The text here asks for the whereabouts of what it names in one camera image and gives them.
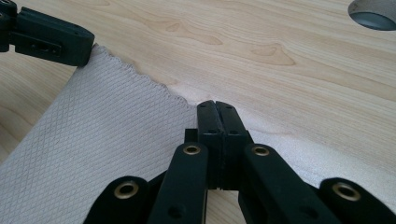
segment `gray cloth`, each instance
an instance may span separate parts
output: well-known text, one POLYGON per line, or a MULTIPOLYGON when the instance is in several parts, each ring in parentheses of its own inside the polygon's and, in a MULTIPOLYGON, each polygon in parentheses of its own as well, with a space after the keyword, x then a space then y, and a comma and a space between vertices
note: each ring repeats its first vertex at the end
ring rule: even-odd
POLYGON ((95 46, 0 168, 0 223, 81 223, 114 179, 166 170, 195 107, 95 46))

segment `wooden surface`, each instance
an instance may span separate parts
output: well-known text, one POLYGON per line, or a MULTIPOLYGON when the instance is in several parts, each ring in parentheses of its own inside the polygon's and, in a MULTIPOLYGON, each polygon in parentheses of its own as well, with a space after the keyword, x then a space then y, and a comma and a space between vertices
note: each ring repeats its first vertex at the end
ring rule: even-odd
MULTIPOLYGON (((98 44, 191 104, 234 105, 247 129, 284 155, 287 146, 306 147, 305 160, 342 158, 331 161, 334 169, 369 190, 396 187, 387 186, 396 183, 396 33, 356 24, 350 1, 16 3, 89 29, 98 44), (368 178, 372 170, 380 175, 368 178)), ((0 54, 0 66, 3 161, 75 67, 14 52, 0 54)), ((235 195, 210 192, 209 223, 243 222, 235 195)), ((375 195, 396 210, 395 198, 375 195)))

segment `black bracket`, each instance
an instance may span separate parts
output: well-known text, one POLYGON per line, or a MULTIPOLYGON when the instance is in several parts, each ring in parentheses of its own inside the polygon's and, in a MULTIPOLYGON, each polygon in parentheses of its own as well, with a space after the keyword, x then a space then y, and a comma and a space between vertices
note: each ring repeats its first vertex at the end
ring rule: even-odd
POLYGON ((83 66, 90 59, 94 35, 49 15, 0 0, 0 52, 15 51, 56 63, 83 66))
POLYGON ((253 143, 233 106, 207 101, 197 113, 198 129, 186 130, 166 174, 113 181, 84 223, 205 223, 209 189, 238 190, 248 224, 396 223, 390 209, 352 181, 306 184, 273 148, 253 143))

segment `wooden table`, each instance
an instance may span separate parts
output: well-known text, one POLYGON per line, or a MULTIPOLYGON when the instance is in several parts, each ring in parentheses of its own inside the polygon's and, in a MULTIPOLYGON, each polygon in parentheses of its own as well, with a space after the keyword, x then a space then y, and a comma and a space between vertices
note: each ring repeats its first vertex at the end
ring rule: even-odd
MULTIPOLYGON (((281 148, 287 161, 288 150, 301 150, 306 166, 328 162, 396 211, 390 191, 379 191, 396 187, 396 33, 355 23, 350 1, 16 3, 89 29, 191 104, 234 105, 255 138, 281 148)), ((13 50, 0 54, 0 66, 1 162, 75 67, 13 50)), ((209 223, 242 222, 235 195, 209 193, 209 223)))

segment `white fabric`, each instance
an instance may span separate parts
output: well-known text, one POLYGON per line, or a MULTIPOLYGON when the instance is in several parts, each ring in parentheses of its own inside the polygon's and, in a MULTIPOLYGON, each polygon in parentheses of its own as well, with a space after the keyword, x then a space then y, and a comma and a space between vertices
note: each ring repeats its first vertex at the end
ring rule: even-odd
POLYGON ((195 107, 95 46, 0 168, 0 223, 82 223, 114 179, 166 170, 195 107))

